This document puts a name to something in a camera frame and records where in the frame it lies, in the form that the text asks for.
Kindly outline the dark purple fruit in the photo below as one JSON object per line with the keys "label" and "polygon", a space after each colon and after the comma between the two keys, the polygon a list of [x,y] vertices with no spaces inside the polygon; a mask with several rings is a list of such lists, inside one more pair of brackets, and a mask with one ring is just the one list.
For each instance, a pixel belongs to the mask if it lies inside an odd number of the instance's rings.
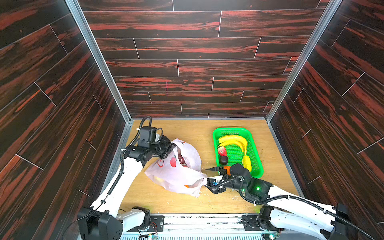
{"label": "dark purple fruit", "polygon": [[229,163],[229,158],[227,156],[220,156],[219,163],[220,165],[226,166]]}

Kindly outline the pink printed plastic bag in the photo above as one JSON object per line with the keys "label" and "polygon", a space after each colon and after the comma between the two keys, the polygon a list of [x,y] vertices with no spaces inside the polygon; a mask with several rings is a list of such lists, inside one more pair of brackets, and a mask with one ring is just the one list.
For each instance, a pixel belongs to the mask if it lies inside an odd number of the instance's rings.
{"label": "pink printed plastic bag", "polygon": [[182,140],[174,139],[172,143],[176,146],[171,153],[149,166],[145,174],[165,190],[197,198],[208,178],[201,172],[201,157],[192,145]]}

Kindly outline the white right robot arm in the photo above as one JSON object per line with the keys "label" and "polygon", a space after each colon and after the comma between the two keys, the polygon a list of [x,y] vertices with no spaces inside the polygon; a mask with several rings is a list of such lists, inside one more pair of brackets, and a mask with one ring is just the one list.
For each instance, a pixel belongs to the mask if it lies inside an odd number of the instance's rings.
{"label": "white right robot arm", "polygon": [[358,235],[374,239],[351,222],[348,208],[342,204],[334,207],[288,193],[252,177],[241,164],[213,167],[211,171],[219,173],[208,178],[205,185],[213,194],[236,190],[244,201],[261,208],[258,214],[242,216],[241,223],[246,231],[263,230],[264,240],[275,240],[284,230],[319,240],[356,240]]}

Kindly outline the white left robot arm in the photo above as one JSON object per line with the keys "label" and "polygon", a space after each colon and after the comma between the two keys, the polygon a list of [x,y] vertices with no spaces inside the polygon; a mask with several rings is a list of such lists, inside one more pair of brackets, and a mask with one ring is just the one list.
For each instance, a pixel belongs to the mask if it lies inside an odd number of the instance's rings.
{"label": "white left robot arm", "polygon": [[81,239],[118,240],[127,231],[150,229],[148,209],[134,207],[120,214],[120,205],[147,161],[153,157],[165,159],[175,147],[176,144],[162,136],[159,141],[144,143],[142,146],[135,140],[122,149],[121,166],[107,188],[90,207],[82,207],[78,213]]}

